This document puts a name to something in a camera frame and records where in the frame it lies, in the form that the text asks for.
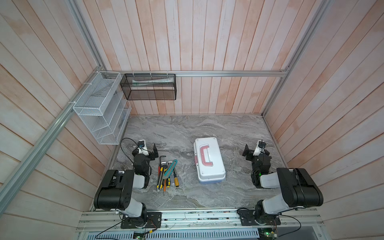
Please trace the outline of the teal utility knife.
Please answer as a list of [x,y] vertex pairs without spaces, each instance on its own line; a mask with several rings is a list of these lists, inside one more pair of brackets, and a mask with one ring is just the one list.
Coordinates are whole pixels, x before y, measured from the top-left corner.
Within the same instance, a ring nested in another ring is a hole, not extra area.
[[168,167],[168,169],[165,171],[163,175],[163,180],[168,179],[171,176],[177,163],[178,163],[178,160],[176,159],[172,161],[172,164]]

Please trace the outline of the white blue plastic toolbox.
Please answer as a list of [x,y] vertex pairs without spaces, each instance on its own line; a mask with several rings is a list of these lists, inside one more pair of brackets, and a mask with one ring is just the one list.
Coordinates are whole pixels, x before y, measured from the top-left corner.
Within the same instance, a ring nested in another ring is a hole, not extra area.
[[226,178],[217,138],[198,138],[194,142],[195,165],[201,184],[220,183]]

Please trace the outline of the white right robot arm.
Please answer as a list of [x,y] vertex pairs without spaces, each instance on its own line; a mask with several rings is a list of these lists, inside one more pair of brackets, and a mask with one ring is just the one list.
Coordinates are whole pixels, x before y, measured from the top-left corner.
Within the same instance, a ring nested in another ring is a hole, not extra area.
[[242,156],[252,164],[251,179],[256,188],[281,191],[274,197],[258,201],[253,211],[243,209],[254,217],[252,221],[248,216],[244,217],[250,225],[279,225],[279,215],[284,212],[298,208],[319,207],[323,204],[323,194],[307,170],[276,168],[275,172],[270,172],[272,157],[266,150],[264,141],[258,141],[255,150],[245,145]]

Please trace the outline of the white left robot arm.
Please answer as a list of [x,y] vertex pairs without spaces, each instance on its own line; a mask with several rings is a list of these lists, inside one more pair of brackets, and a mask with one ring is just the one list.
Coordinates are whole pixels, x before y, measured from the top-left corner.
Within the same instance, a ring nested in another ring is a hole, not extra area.
[[141,140],[133,150],[132,170],[108,170],[102,179],[94,197],[94,207],[105,211],[114,211],[123,215],[123,220],[135,228],[143,228],[148,223],[147,208],[144,203],[132,197],[133,189],[147,188],[152,167],[150,162],[159,155],[157,148],[148,151],[146,141]]

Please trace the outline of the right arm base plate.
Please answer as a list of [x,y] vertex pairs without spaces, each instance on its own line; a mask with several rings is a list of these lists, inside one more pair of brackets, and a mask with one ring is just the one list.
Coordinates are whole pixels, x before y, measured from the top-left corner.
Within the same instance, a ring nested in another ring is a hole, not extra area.
[[263,211],[237,209],[242,226],[279,226],[281,220],[278,215],[267,215]]

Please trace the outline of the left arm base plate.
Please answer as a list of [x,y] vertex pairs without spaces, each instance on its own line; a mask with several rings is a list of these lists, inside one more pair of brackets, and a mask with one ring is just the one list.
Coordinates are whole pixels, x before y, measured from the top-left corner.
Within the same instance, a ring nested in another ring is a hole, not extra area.
[[121,229],[157,229],[161,227],[162,213],[161,212],[149,212],[144,217],[142,215],[139,218],[129,218],[123,216],[123,222],[121,223]]

